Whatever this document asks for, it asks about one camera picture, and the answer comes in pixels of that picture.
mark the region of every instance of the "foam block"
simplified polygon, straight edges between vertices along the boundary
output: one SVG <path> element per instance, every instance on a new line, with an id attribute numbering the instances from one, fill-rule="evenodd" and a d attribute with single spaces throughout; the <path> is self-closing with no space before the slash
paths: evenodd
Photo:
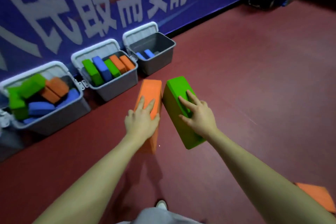
<path id="1" fill-rule="evenodd" d="M 43 116 L 55 110 L 55 106 L 48 102 L 31 102 L 28 104 L 29 115 Z"/>
<path id="2" fill-rule="evenodd" d="M 141 55 L 140 52 L 137 52 L 136 55 L 138 56 L 138 58 L 143 59 L 143 60 L 146 60 L 146 59 Z"/>
<path id="3" fill-rule="evenodd" d="M 73 89 L 69 90 L 69 93 L 68 93 L 66 99 L 62 103 L 60 103 L 56 108 L 59 109 L 59 108 L 65 106 L 65 105 L 67 105 L 68 103 L 76 100 L 77 98 L 79 98 L 79 92 L 75 88 L 73 88 Z"/>
<path id="4" fill-rule="evenodd" d="M 92 61 L 98 71 L 100 72 L 101 76 L 104 78 L 105 82 L 109 82 L 112 80 L 112 74 L 108 69 L 107 65 L 105 65 L 104 61 L 99 56 L 95 56 L 92 58 Z"/>
<path id="5" fill-rule="evenodd" d="M 153 110 L 150 112 L 150 117 L 153 120 L 157 113 L 161 114 L 162 109 L 162 82 L 159 80 L 143 80 L 140 92 L 136 101 L 135 109 L 137 109 L 141 96 L 145 97 L 144 108 L 146 108 L 152 99 L 155 99 Z M 159 127 L 156 128 L 154 134 L 148 138 L 139 149 L 139 152 L 152 153 L 156 151 L 158 140 Z"/>
<path id="6" fill-rule="evenodd" d="M 110 70 L 112 76 L 114 78 L 117 78 L 121 75 L 120 71 L 117 69 L 116 65 L 113 64 L 113 62 L 110 59 L 107 59 L 104 61 L 107 68 Z"/>
<path id="7" fill-rule="evenodd" d="M 29 117 L 28 107 L 23 99 L 19 96 L 20 87 L 7 88 L 9 93 L 9 108 L 17 120 L 24 120 Z"/>
<path id="8" fill-rule="evenodd" d="M 24 124 L 29 124 L 29 123 L 32 123 L 33 121 L 37 120 L 37 119 L 38 119 L 38 118 L 33 118 L 33 117 L 31 117 L 31 118 L 28 118 L 28 119 L 23 120 L 23 123 L 24 123 Z"/>
<path id="9" fill-rule="evenodd" d="M 110 57 L 110 60 L 117 67 L 117 69 L 120 71 L 121 74 L 124 74 L 127 72 L 125 65 L 120 61 L 120 59 L 118 59 L 116 55 L 112 55 Z"/>
<path id="10" fill-rule="evenodd" d="M 127 71 L 135 69 L 135 65 L 133 65 L 132 61 L 130 61 L 126 55 L 120 56 L 120 60 L 125 65 Z"/>
<path id="11" fill-rule="evenodd" d="M 57 96 L 64 97 L 69 92 L 69 86 L 61 78 L 54 77 L 45 82 L 45 86 L 52 90 Z"/>
<path id="12" fill-rule="evenodd" d="M 96 69 L 95 65 L 92 63 L 91 60 L 89 59 L 83 60 L 82 64 L 85 67 L 87 73 L 89 74 L 95 86 L 100 86 L 104 83 L 103 78 L 101 77 L 101 75 L 99 74 L 98 70 Z"/>
<path id="13" fill-rule="evenodd" d="M 44 88 L 45 81 L 46 79 L 42 75 L 34 74 L 21 84 L 19 88 L 19 95 L 25 99 L 30 98 L 32 95 Z"/>
<path id="14" fill-rule="evenodd" d="M 315 201 L 322 205 L 328 212 L 336 213 L 334 201 L 325 187 L 304 183 L 295 183 L 295 185 L 315 199 Z"/>
<path id="15" fill-rule="evenodd" d="M 179 114 L 189 118 L 192 116 L 192 112 L 178 99 L 179 96 L 182 96 L 184 99 L 189 101 L 187 90 L 190 90 L 193 94 L 195 94 L 183 76 L 168 80 L 163 92 L 162 103 L 164 104 L 184 146 L 187 149 L 191 149 L 203 143 L 205 140 L 201 136 L 197 135 L 179 117 Z"/>
<path id="16" fill-rule="evenodd" d="M 152 57 L 155 56 L 155 55 L 153 54 L 153 52 L 151 52 L 149 49 L 145 50 L 144 52 L 145 52 L 145 54 L 146 54 L 149 58 L 152 58 Z"/>
<path id="17" fill-rule="evenodd" d="M 48 87 L 44 87 L 44 89 L 40 91 L 40 95 L 53 104 L 61 99 L 58 95 L 56 95 L 56 93 L 54 93 Z"/>

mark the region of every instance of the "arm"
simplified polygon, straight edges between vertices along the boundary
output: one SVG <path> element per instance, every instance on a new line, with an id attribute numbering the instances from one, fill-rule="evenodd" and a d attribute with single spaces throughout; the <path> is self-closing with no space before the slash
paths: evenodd
<path id="1" fill-rule="evenodd" d="M 211 109 L 188 92 L 194 103 L 179 97 L 193 112 L 181 119 L 205 138 L 221 158 L 267 223 L 336 223 L 334 216 L 303 190 L 275 172 L 220 132 Z"/>
<path id="2" fill-rule="evenodd" d="M 154 101 L 143 109 L 145 99 L 142 97 L 137 110 L 128 111 L 125 118 L 126 136 L 57 198 L 34 224 L 99 222 L 128 162 L 159 124 L 158 114 L 154 120 L 150 117 Z"/>

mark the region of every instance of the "green foam block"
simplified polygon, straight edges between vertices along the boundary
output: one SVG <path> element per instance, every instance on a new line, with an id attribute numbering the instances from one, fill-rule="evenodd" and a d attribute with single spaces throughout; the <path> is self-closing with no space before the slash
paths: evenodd
<path id="1" fill-rule="evenodd" d="M 25 99 L 38 93 L 45 86 L 46 79 L 40 74 L 34 74 L 19 87 L 19 95 Z"/>
<path id="2" fill-rule="evenodd" d="M 179 96 L 182 96 L 184 99 L 189 101 L 187 90 L 190 90 L 191 93 L 195 95 L 193 89 L 183 76 L 168 80 L 163 92 L 162 103 L 165 106 L 184 146 L 189 150 L 203 143 L 205 140 L 201 136 L 197 135 L 179 117 L 180 114 L 189 118 L 192 116 L 192 112 L 178 99 Z"/>
<path id="3" fill-rule="evenodd" d="M 117 78 L 118 76 L 121 75 L 120 71 L 117 69 L 115 64 L 113 64 L 113 62 L 110 59 L 105 60 L 104 63 L 107 66 L 107 68 L 110 70 L 114 78 Z"/>
<path id="4" fill-rule="evenodd" d="M 17 120 L 25 120 L 29 117 L 28 107 L 19 96 L 20 87 L 7 88 L 9 93 L 9 108 Z"/>
<path id="5" fill-rule="evenodd" d="M 100 86 L 104 83 L 103 78 L 99 74 L 98 70 L 96 69 L 95 65 L 92 63 L 91 60 L 86 59 L 82 61 L 86 71 L 88 72 L 91 80 L 94 82 L 96 86 Z"/>

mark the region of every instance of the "hand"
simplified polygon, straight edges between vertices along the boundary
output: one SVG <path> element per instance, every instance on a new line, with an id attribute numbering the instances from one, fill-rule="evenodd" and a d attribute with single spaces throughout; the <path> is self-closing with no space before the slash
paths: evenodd
<path id="1" fill-rule="evenodd" d="M 127 135 L 132 140 L 137 140 L 139 147 L 154 134 L 160 120 L 159 114 L 156 114 L 152 120 L 150 113 L 153 110 L 155 99 L 153 99 L 148 106 L 144 109 L 145 98 L 140 98 L 137 109 L 133 112 L 128 111 L 128 115 L 125 117 L 125 127 Z"/>
<path id="2" fill-rule="evenodd" d="M 192 111 L 192 118 L 187 118 L 181 114 L 179 117 L 197 134 L 202 136 L 204 139 L 208 139 L 218 131 L 212 110 L 208 107 L 208 104 L 205 101 L 198 100 L 198 98 L 192 94 L 190 90 L 187 90 L 187 94 L 194 103 L 185 100 L 181 96 L 178 98 L 185 107 Z"/>

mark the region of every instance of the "gray pants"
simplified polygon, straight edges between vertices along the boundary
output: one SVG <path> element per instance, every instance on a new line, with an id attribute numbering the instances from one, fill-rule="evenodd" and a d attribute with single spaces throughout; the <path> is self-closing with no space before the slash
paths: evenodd
<path id="1" fill-rule="evenodd" d="M 157 207 L 153 208 L 146 208 L 141 211 L 141 213 L 138 215 L 138 217 L 129 222 L 129 221 L 123 221 L 119 224 L 200 224 L 197 221 L 194 221 L 192 219 L 183 217 L 181 215 L 178 215 L 176 213 L 172 213 L 167 210 L 163 210 Z"/>

